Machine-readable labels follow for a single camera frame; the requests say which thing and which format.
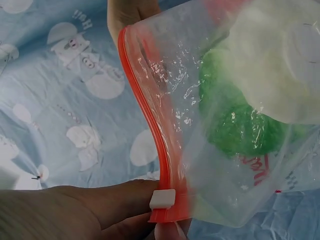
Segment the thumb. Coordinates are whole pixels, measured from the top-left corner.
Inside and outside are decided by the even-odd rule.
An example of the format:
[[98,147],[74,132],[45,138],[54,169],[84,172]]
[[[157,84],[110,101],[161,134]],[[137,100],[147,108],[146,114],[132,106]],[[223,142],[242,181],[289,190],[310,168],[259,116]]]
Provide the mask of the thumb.
[[161,13],[161,9],[157,0],[146,0],[145,2],[140,1],[138,12],[143,20]]
[[178,223],[158,223],[154,229],[155,240],[187,240]]

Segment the green object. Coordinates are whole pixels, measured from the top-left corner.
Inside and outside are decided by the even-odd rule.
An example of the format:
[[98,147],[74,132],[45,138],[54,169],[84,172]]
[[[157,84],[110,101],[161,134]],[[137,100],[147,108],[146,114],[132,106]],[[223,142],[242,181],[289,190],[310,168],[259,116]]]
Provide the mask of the green object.
[[226,51],[210,50],[200,66],[199,110],[207,140],[230,157],[236,154],[255,157],[279,150],[289,125],[247,103],[225,70]]

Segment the white snowman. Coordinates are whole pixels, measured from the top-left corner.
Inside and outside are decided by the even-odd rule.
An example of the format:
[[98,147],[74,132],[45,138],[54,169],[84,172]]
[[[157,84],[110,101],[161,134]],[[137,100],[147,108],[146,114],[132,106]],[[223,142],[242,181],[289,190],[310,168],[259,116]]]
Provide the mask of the white snowman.
[[100,60],[100,55],[90,47],[83,32],[69,22],[55,25],[49,32],[47,44],[58,41],[51,51],[63,66],[80,77],[88,91],[97,98],[109,100],[118,97],[125,89],[124,73]]
[[137,167],[146,166],[158,156],[154,138],[149,129],[143,130],[133,141],[130,160]]
[[22,122],[34,126],[36,130],[39,129],[39,125],[32,120],[31,113],[29,110],[22,104],[15,104],[12,108],[13,114]]
[[37,169],[34,166],[36,175],[22,170],[12,161],[20,153],[17,145],[3,135],[0,135],[0,153],[0,189],[42,189],[41,182],[45,182],[49,177],[46,166],[40,165]]
[[51,51],[54,51],[63,62],[64,67],[67,67],[90,45],[90,41],[85,40],[83,34],[84,32],[81,32],[72,37],[64,38],[51,48]]
[[73,126],[66,132],[66,136],[77,149],[80,149],[80,172],[91,169],[99,162],[101,141],[97,131],[91,126]]

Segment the blue fabric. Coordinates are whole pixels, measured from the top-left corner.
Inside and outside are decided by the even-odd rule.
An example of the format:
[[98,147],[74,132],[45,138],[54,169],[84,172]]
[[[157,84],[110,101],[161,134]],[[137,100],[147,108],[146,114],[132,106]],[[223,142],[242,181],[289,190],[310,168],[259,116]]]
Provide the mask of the blue fabric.
[[[151,133],[106,27],[106,0],[0,6],[0,166],[19,175],[16,189],[157,178]],[[318,239],[318,197],[274,195],[242,228],[194,220],[189,238]]]

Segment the red zipper seal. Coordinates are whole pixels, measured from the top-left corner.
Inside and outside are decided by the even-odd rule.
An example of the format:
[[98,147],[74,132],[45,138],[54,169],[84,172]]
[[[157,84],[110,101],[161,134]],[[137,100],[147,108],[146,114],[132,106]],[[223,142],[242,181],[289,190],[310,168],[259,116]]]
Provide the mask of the red zipper seal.
[[[159,190],[167,190],[167,189],[175,189],[176,190],[176,197],[175,197],[175,203],[174,206],[170,209],[154,209],[152,210],[152,214],[150,217],[151,223],[168,223],[168,222],[176,222],[181,221],[185,219],[189,219],[191,217],[190,215],[190,205],[189,205],[189,195],[188,195],[188,189],[187,189],[187,182],[186,179],[183,177],[183,180],[180,180],[180,161],[182,154],[180,153],[181,150],[178,149],[176,145],[173,145],[172,142],[168,143],[170,144],[169,147],[173,149],[173,153],[171,155],[171,158],[174,158],[171,160],[169,159],[169,156],[167,154],[167,148],[166,144],[164,142],[164,139],[161,134],[161,130],[158,127],[157,121],[152,113],[152,110],[148,104],[148,101],[143,94],[143,91],[139,85],[138,79],[135,75],[135,71],[143,71],[141,66],[135,65],[137,63],[130,63],[127,49],[126,49],[126,32],[129,30],[130,26],[127,26],[124,28],[118,38],[118,52],[120,56],[120,60],[124,69],[124,72],[128,78],[129,84],[132,88],[133,94],[142,110],[142,113],[149,125],[149,128],[151,130],[152,136],[155,141],[155,145],[158,152],[159,157],[159,165],[160,165],[160,181],[159,181]],[[152,41],[150,39],[151,36],[148,36],[148,41],[142,41],[143,48],[145,50],[145,53],[148,57],[152,57],[154,59],[157,59],[157,62],[160,63],[160,56],[158,54],[152,54],[150,52],[150,49],[155,50],[155,41]],[[133,60],[138,61],[139,58],[141,58],[140,54],[137,54],[137,52],[134,51],[134,46],[131,44],[131,46],[128,46],[128,50],[132,50],[130,52],[131,58]],[[154,79],[149,79],[149,84],[152,84]],[[158,87],[151,87],[150,89],[153,89],[155,92],[152,94],[157,94],[160,90]],[[163,125],[162,127],[167,130],[167,133],[172,133],[172,129],[169,129],[170,126],[172,128],[172,123],[170,122],[170,118],[163,119]]]

